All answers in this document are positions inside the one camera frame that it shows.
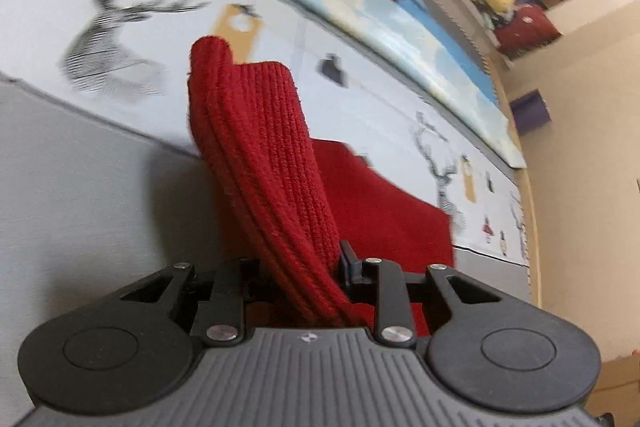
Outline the dark red knit sweater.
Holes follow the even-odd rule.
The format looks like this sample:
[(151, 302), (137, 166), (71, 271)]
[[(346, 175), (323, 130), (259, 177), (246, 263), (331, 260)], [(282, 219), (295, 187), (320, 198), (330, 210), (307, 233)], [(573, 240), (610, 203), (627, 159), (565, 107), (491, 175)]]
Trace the dark red knit sweater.
[(344, 144), (311, 138), (283, 64), (235, 63), (224, 39), (203, 37), (191, 48), (188, 90), (191, 132), (220, 193), (224, 239), (283, 291), (282, 305), (259, 307), (253, 319), (370, 324), (372, 310), (338, 285), (341, 241), (409, 272), (454, 261), (446, 213), (383, 179)]

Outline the grey printed bed sheet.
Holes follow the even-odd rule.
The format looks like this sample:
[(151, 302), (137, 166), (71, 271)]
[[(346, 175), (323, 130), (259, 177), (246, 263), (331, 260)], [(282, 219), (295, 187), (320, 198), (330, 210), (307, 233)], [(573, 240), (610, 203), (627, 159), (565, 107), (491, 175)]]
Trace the grey printed bed sheet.
[(437, 393), (344, 313), (525, 279), (518, 186), (395, 65), (283, 0), (1, 0), (1, 420), (391, 426)]

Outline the purple paper bag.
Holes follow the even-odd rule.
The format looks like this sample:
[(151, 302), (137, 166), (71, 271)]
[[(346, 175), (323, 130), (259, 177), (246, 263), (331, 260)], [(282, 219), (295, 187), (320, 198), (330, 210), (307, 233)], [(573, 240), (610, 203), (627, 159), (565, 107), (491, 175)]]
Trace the purple paper bag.
[(551, 121), (548, 105), (538, 90), (511, 101), (510, 109), (519, 135), (533, 132)]

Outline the blue bed mat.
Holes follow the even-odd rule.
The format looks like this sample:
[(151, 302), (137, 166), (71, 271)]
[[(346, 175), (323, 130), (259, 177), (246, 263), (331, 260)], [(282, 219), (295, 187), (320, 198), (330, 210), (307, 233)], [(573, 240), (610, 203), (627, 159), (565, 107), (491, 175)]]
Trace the blue bed mat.
[(436, 0), (397, 0), (396, 4), (448, 50), (492, 104), (499, 105), (494, 80), (487, 72), (483, 55), (465, 30)]

